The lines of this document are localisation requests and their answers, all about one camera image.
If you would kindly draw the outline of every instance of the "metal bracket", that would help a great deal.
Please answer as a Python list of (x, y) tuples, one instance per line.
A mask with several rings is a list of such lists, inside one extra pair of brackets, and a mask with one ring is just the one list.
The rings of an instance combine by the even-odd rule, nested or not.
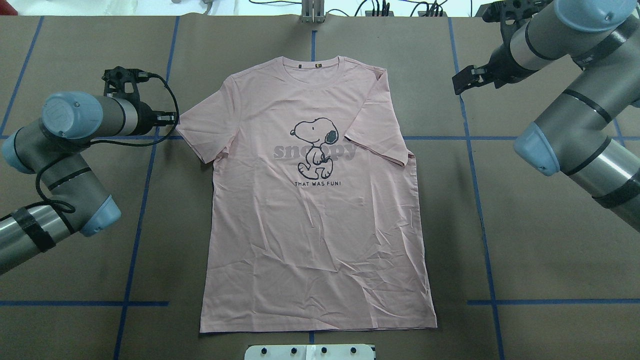
[(244, 360), (376, 360), (375, 345), (254, 345)]
[(324, 22), (324, 0), (302, 0), (300, 22)]

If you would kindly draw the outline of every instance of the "cable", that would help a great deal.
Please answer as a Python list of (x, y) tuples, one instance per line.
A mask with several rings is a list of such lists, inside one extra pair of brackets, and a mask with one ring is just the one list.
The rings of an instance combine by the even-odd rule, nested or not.
[(129, 143), (129, 142), (118, 142), (118, 141), (114, 141), (114, 140), (96, 140), (96, 141), (90, 142), (87, 146), (95, 145), (97, 143), (111, 143), (111, 144), (114, 144), (114, 145), (145, 147), (145, 146), (151, 146), (151, 145), (155, 145), (157, 143), (161, 143), (161, 142), (165, 141), (166, 139), (168, 139), (169, 136), (171, 136), (171, 133), (173, 132), (173, 130), (175, 130), (175, 127), (178, 126), (178, 121), (180, 120), (180, 111), (178, 110), (178, 101), (175, 99), (175, 95), (171, 91), (171, 88), (169, 87), (169, 84), (166, 83), (166, 81), (163, 79), (162, 76), (160, 76), (158, 74), (154, 74), (153, 72), (149, 72), (148, 74), (149, 74), (150, 78), (160, 79), (160, 81), (162, 81), (162, 83), (164, 84), (164, 87), (167, 89), (167, 91), (169, 91), (169, 94), (171, 95), (171, 98), (173, 99), (173, 106), (175, 107), (175, 121), (174, 121), (173, 125), (171, 126), (171, 129), (169, 130), (169, 132), (166, 135), (164, 135), (162, 138), (160, 138), (160, 139), (158, 139), (158, 140), (156, 140), (154, 142), (149, 142), (149, 143)]
[(49, 170), (53, 165), (61, 162), (62, 160), (68, 158), (71, 155), (73, 154), (64, 154), (60, 156), (59, 158), (47, 164), (44, 168), (41, 168), (40, 171), (38, 171), (38, 174), (36, 174), (36, 192), (38, 193), (38, 196), (40, 196), (40, 198), (42, 199), (41, 203), (45, 205), (50, 205), (56, 211), (60, 211), (61, 213), (68, 213), (68, 214), (75, 213), (76, 208), (73, 205), (69, 204), (68, 202), (65, 202), (62, 200), (53, 200), (48, 198), (46, 195), (44, 195), (44, 192), (42, 191), (42, 187), (40, 186), (40, 183), (42, 182), (42, 174), (44, 174), (45, 171)]
[(362, 5), (364, 5), (364, 3), (366, 3), (368, 0), (362, 0), (362, 2), (360, 3), (360, 6), (358, 6), (358, 9), (356, 10), (356, 13), (354, 16), (358, 16), (358, 12), (360, 11), (360, 8), (362, 7)]
[(259, 3), (257, 1), (253, 1), (253, 0), (249, 0), (249, 2), (251, 4), (261, 4), (261, 5), (268, 5), (268, 4), (275, 4), (275, 3), (287, 3), (287, 4), (302, 4), (302, 3), (297, 3), (295, 1), (283, 1), (283, 0), (278, 0), (278, 1), (265, 1), (264, 3)]
[(418, 6), (425, 4), (427, 6), (427, 11), (429, 11), (429, 3), (427, 3), (426, 1), (420, 1), (418, 2), (414, 7), (413, 10), (411, 11), (411, 15), (409, 15), (409, 17), (413, 16), (413, 13), (415, 12), (415, 9), (418, 8)]
[(347, 14), (346, 12), (343, 12), (343, 11), (342, 11), (342, 10), (340, 10), (340, 9), (331, 9), (331, 10), (327, 11), (326, 13), (330, 13), (330, 12), (341, 12), (341, 13), (343, 13), (344, 15), (349, 16), (349, 14)]
[(202, 0), (202, 2), (207, 4), (207, 11), (204, 12), (204, 15), (208, 15), (213, 7), (213, 0)]

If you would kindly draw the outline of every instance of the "grid line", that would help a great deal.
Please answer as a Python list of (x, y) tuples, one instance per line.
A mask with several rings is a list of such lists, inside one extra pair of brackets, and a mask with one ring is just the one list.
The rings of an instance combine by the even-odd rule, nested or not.
[(311, 61), (316, 60), (316, 33), (318, 30), (311, 31)]
[(31, 59), (31, 53), (33, 52), (33, 48), (36, 45), (36, 41), (38, 40), (38, 35), (40, 34), (40, 29), (42, 28), (43, 21), (44, 21), (44, 16), (41, 16), (40, 20), (38, 21), (38, 26), (36, 27), (36, 31), (33, 34), (33, 38), (31, 39), (31, 45), (29, 46), (29, 51), (27, 52), (27, 56), (24, 58), (24, 63), (22, 63), (22, 68), (20, 69), (18, 80), (15, 82), (15, 87), (13, 88), (11, 99), (9, 99), (9, 105), (7, 105), (6, 107), (4, 118), (2, 120), (2, 124), (0, 125), (0, 135), (4, 134), (4, 128), (6, 127), (6, 123), (9, 120), (9, 114), (11, 113), (13, 102), (15, 100), (16, 95), (18, 94), (18, 89), (20, 88), (20, 84), (22, 83), (22, 77), (24, 76), (24, 71), (27, 69), (27, 64), (29, 63), (29, 59)]
[[(5, 140), (9, 136), (3, 135), (0, 136), (0, 140)], [(98, 140), (108, 139), (108, 140), (153, 140), (155, 137), (153, 135), (131, 135), (131, 136), (102, 136), (96, 138)], [(431, 135), (431, 136), (412, 136), (407, 135), (403, 136), (405, 140), (455, 140), (461, 141), (466, 139), (471, 139), (471, 141), (512, 141), (516, 140), (517, 136), (455, 136), (455, 135)], [(640, 141), (640, 136), (614, 136), (612, 137), (614, 140), (624, 141)], [(182, 140), (183, 137), (181, 135), (171, 135), (167, 138), (167, 140)]]
[[(124, 301), (2, 300), (0, 306), (123, 306)], [(169, 306), (168, 301), (131, 301), (129, 306)]]
[[(451, 38), (451, 51), (453, 53), (453, 65), (456, 73), (460, 71), (460, 67), (458, 66), (458, 54), (456, 52), (456, 41), (453, 34), (453, 23), (451, 18), (447, 18), (449, 21), (449, 36)], [(500, 360), (504, 360), (504, 347), (502, 346), (502, 333), (500, 331), (500, 318), (498, 316), (498, 305), (495, 300), (495, 287), (493, 285), (493, 274), (491, 268), (491, 257), (489, 255), (489, 245), (486, 239), (486, 230), (484, 228), (484, 215), (482, 210), (482, 202), (480, 200), (480, 189), (478, 187), (477, 182), (477, 174), (476, 174), (476, 164), (474, 161), (473, 148), (471, 144), (471, 134), (469, 131), (469, 123), (467, 119), (467, 108), (465, 107), (465, 102), (462, 99), (462, 96), (458, 96), (460, 99), (460, 110), (462, 112), (462, 117), (464, 118), (464, 126), (465, 126), (465, 140), (467, 141), (467, 152), (469, 156), (469, 166), (471, 167), (471, 177), (474, 185), (474, 195), (476, 197), (476, 209), (477, 214), (480, 219), (480, 227), (482, 230), (482, 241), (484, 245), (484, 265), (486, 268), (486, 276), (487, 281), (489, 283), (489, 295), (491, 296), (491, 308), (493, 313), (493, 326), (495, 328), (495, 337), (498, 345), (498, 355)]]
[(627, 145), (625, 144), (625, 137), (622, 136), (622, 130), (620, 129), (618, 119), (613, 119), (613, 126), (616, 128), (616, 133), (618, 134), (615, 139), (620, 142), (620, 145), (627, 147)]
[(497, 305), (584, 305), (584, 304), (639, 304), (640, 299), (516, 299), (516, 300), (469, 300), (470, 306)]
[[(169, 82), (169, 76), (171, 74), (171, 65), (173, 61), (173, 52), (175, 50), (175, 41), (177, 38), (178, 27), (180, 24), (180, 17), (175, 17), (175, 24), (173, 25), (173, 36), (171, 42), (171, 49), (169, 50), (169, 59), (167, 61), (166, 66), (166, 74), (165, 79), (166, 82)], [(154, 140), (159, 138), (160, 128), (156, 127), (156, 132), (154, 134)], [(142, 234), (142, 223), (145, 216), (145, 210), (147, 208), (147, 199), (149, 194), (149, 184), (151, 182), (151, 173), (153, 172), (154, 162), (156, 160), (156, 150), (157, 144), (153, 145), (151, 148), (151, 156), (149, 157), (149, 166), (147, 169), (147, 178), (145, 180), (145, 189), (142, 193), (142, 202), (140, 205), (140, 215), (138, 217), (138, 227), (136, 229), (136, 237), (133, 244), (133, 251), (131, 254), (131, 262), (129, 264), (129, 275), (127, 277), (127, 287), (125, 289), (124, 301), (122, 304), (122, 312), (120, 313), (120, 325), (118, 326), (118, 336), (116, 338), (116, 345), (113, 350), (113, 360), (118, 360), (120, 357), (120, 347), (122, 346), (122, 336), (124, 334), (124, 327), (127, 320), (127, 309), (129, 308), (129, 297), (131, 295), (131, 285), (133, 282), (133, 275), (136, 269), (136, 259), (138, 257), (138, 247), (140, 246), (140, 236)]]

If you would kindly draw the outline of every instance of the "metal tube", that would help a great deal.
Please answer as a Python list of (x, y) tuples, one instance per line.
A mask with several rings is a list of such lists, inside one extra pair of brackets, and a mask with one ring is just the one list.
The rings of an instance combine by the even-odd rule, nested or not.
[[(70, 235), (62, 219), (50, 206), (36, 206), (28, 211), (54, 242), (58, 243)], [(38, 247), (12, 217), (0, 222), (0, 275), (39, 253)]]

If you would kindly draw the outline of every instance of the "cartoon dog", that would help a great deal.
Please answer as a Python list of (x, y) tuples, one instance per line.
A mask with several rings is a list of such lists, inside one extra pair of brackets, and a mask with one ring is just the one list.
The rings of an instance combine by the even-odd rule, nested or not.
[(300, 140), (311, 144), (305, 159), (307, 163), (298, 164), (298, 172), (310, 180), (326, 179), (333, 172), (333, 160), (322, 150), (322, 145), (331, 145), (338, 141), (338, 129), (326, 117), (319, 117), (313, 121), (297, 123), (291, 134)]

